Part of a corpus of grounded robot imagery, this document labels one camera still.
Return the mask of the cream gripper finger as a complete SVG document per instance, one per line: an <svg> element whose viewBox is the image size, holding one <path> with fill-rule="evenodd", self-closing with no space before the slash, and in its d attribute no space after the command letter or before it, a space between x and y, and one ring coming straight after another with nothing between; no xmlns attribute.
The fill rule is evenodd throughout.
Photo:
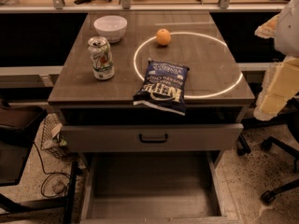
<svg viewBox="0 0 299 224"><path fill-rule="evenodd" d="M254 32L255 35L258 37L267 39L267 38L275 38L276 37L276 30L277 30L277 23L278 23L278 15L275 15L267 22L260 25Z"/></svg>
<svg viewBox="0 0 299 224"><path fill-rule="evenodd" d="M276 117L299 92L299 58L286 57L268 69L262 87L253 115L257 120L267 121Z"/></svg>

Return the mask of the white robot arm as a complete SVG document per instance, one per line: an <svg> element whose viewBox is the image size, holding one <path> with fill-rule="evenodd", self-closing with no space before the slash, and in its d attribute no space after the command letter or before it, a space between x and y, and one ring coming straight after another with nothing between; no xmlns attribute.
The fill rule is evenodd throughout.
<svg viewBox="0 0 299 224"><path fill-rule="evenodd" d="M265 72L263 89L253 111L256 119L266 121L276 117L299 92L299 0L291 0L278 15L259 26L255 34L274 38L275 50L285 55L281 63Z"/></svg>

